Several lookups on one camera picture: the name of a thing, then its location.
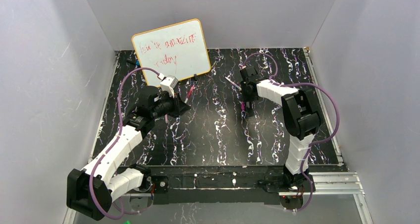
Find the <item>red gel pen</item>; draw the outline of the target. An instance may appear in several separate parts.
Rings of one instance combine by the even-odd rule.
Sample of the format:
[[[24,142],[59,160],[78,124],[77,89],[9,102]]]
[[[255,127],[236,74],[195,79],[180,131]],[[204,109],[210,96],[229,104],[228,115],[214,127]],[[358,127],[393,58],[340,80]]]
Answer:
[[[190,88],[190,90],[187,93],[187,96],[186,96],[186,99],[185,99],[185,103],[187,103],[189,101],[189,98],[191,97],[194,89],[195,89],[195,85],[192,85],[191,88]]]

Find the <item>white pen green tip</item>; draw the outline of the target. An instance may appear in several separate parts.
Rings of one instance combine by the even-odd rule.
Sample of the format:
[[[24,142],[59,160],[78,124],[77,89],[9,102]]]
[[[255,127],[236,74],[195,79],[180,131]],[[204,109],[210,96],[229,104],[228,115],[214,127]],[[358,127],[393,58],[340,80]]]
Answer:
[[[242,91],[242,89],[241,89],[241,87],[238,85],[238,84],[236,84],[235,82],[233,82],[230,78],[228,78],[228,77],[225,77],[225,79],[229,82],[229,83],[231,83],[236,89],[238,89],[239,91]]]

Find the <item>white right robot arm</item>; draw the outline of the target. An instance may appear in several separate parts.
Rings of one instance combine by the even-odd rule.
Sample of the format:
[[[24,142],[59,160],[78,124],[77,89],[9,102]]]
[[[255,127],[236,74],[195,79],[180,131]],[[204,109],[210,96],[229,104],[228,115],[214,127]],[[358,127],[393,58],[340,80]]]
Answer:
[[[323,124],[313,89],[281,85],[262,77],[254,66],[242,68],[240,74],[242,98],[246,103],[264,98],[281,106],[290,143],[280,184],[284,188],[301,186],[308,179],[311,143]]]

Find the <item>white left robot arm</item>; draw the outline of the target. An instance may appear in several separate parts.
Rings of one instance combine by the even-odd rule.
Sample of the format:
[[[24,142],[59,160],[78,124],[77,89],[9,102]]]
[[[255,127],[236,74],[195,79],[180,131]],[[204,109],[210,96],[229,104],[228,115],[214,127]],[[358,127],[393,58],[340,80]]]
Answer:
[[[107,146],[81,170],[73,169],[67,177],[66,205],[96,221],[113,217],[108,213],[113,203],[150,177],[150,170],[130,165],[117,174],[125,158],[149,134],[155,121],[166,115],[177,118],[190,109],[179,93],[146,86],[140,97],[122,116],[122,127]]]

